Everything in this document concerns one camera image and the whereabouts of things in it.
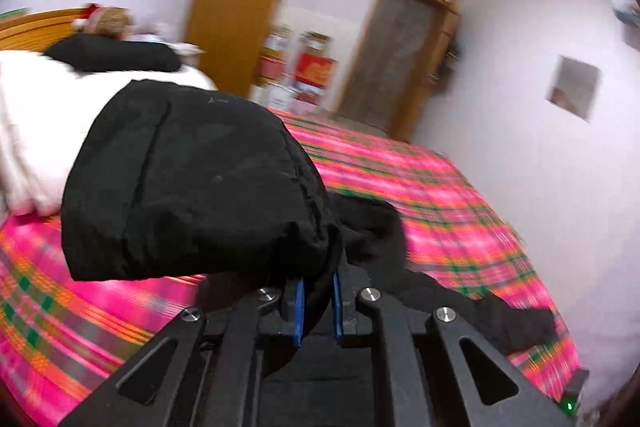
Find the black padded jacket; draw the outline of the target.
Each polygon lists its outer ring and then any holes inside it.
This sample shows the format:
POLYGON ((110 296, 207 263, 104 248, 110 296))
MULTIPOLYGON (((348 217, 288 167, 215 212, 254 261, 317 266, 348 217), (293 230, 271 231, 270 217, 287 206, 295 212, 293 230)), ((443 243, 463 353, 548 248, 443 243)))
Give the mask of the black padded jacket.
POLYGON ((411 270, 393 204, 330 190, 277 115, 222 92, 152 80, 117 92, 70 169, 61 225, 77 282, 205 274, 213 308, 303 281, 310 332, 346 261, 407 307, 454 309, 505 355, 556 335, 549 309, 466 297, 411 270))

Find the red gift box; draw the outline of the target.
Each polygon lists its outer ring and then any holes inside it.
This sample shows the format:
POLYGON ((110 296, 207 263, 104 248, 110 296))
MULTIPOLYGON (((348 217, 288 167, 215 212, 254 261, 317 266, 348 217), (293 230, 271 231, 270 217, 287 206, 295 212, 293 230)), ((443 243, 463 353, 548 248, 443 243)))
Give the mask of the red gift box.
POLYGON ((295 79, 308 86, 324 89, 329 84, 334 65, 335 61, 332 58, 310 53, 300 54, 296 64, 295 79))

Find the stacked colourful boxes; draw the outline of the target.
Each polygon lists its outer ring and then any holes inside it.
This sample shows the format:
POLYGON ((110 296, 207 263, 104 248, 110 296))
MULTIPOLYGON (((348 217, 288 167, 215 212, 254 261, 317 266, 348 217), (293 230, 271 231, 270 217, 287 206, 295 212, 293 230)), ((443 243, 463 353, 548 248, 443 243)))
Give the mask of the stacked colourful boxes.
POLYGON ((255 83, 264 87, 279 81, 286 67, 286 54, 291 43, 292 29, 285 25, 272 26, 260 50, 255 83))

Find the cardboard box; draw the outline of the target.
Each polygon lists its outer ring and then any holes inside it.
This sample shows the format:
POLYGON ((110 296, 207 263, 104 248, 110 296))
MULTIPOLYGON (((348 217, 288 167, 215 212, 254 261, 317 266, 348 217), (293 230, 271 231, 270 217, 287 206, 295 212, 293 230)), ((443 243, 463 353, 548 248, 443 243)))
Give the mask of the cardboard box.
POLYGON ((304 52, 314 56, 325 56, 332 38, 314 31, 304 33, 304 52))

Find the pink plaid bed sheet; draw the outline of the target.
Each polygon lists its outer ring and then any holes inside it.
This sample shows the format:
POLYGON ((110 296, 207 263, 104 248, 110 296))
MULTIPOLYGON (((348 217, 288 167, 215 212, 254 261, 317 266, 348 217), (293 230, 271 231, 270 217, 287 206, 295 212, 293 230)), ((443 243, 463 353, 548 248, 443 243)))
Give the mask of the pink plaid bed sheet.
MULTIPOLYGON (((448 158, 312 117, 282 119, 330 190, 397 208, 413 269, 472 298, 552 307, 518 234, 448 158)), ((197 289, 197 277, 77 283, 58 218, 9 217, 1 228, 2 398, 24 424, 56 425, 197 289)))

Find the white folded duvet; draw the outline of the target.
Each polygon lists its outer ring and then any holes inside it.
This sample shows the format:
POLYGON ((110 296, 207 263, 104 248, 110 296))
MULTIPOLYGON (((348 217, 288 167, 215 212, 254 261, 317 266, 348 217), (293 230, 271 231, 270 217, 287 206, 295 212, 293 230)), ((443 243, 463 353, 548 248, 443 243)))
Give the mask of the white folded duvet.
POLYGON ((70 169, 93 121, 132 80, 167 81, 213 90, 198 69, 93 72, 38 52, 1 52, 1 199, 17 216, 50 216, 61 207, 70 169))

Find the black garment on pillow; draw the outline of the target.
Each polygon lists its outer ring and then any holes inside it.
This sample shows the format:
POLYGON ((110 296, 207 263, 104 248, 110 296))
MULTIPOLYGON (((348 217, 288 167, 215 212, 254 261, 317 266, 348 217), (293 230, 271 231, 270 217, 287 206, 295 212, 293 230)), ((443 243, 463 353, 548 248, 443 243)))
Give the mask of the black garment on pillow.
POLYGON ((66 37, 43 54, 77 72, 178 72, 182 66, 178 54, 166 44, 89 34, 66 37))

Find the plush toy with red hat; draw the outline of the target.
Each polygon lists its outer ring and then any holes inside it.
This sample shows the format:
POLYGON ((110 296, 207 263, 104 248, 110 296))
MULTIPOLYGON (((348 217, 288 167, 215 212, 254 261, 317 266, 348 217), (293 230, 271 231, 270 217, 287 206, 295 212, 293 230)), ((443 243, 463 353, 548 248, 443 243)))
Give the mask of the plush toy with red hat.
POLYGON ((84 6, 80 17, 72 21, 74 31, 116 40, 124 40, 132 26, 134 20, 127 9, 97 4, 84 6))

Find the wooden headboard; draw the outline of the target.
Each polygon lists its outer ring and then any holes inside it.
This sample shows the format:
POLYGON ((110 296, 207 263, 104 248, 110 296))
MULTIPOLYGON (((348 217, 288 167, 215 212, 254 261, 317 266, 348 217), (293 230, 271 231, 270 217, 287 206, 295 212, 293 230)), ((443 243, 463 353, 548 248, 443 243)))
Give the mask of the wooden headboard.
POLYGON ((76 8, 6 18, 0 24, 0 50, 44 51, 74 32, 73 21, 81 13, 76 8))

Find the wooden door frame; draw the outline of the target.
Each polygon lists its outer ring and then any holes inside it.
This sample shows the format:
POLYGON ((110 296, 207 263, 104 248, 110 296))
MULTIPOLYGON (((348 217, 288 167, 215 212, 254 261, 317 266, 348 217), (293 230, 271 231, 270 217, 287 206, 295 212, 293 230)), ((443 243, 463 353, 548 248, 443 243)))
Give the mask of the wooden door frame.
POLYGON ((445 61, 463 0, 376 0, 334 119, 408 142, 445 61))

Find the grey wall panel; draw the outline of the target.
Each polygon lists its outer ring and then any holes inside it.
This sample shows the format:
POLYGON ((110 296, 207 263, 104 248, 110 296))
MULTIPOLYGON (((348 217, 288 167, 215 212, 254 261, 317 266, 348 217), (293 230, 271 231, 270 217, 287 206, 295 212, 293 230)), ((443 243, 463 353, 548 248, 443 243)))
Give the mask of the grey wall panel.
POLYGON ((561 56, 554 71, 547 101, 588 121, 600 79, 601 71, 596 66, 561 56))

